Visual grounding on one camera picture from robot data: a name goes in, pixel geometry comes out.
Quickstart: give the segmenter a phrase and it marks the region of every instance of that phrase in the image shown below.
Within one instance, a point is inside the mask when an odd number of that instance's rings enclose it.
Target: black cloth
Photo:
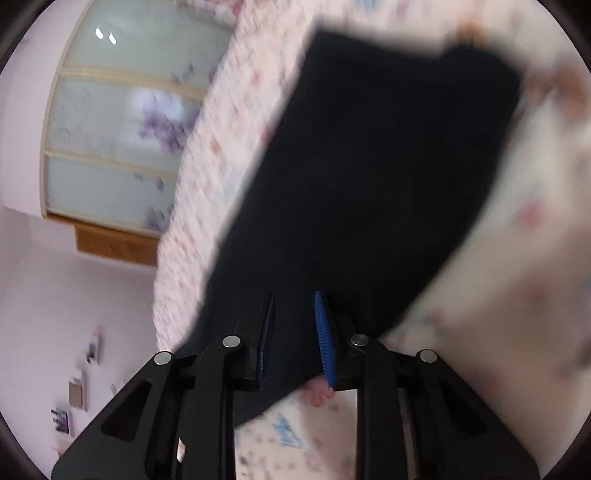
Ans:
[[[315,290],[369,335],[398,321],[481,209],[519,87],[484,51],[429,57],[316,34],[180,349],[232,333],[239,292],[275,293],[267,384],[237,393],[238,423],[322,371]]]

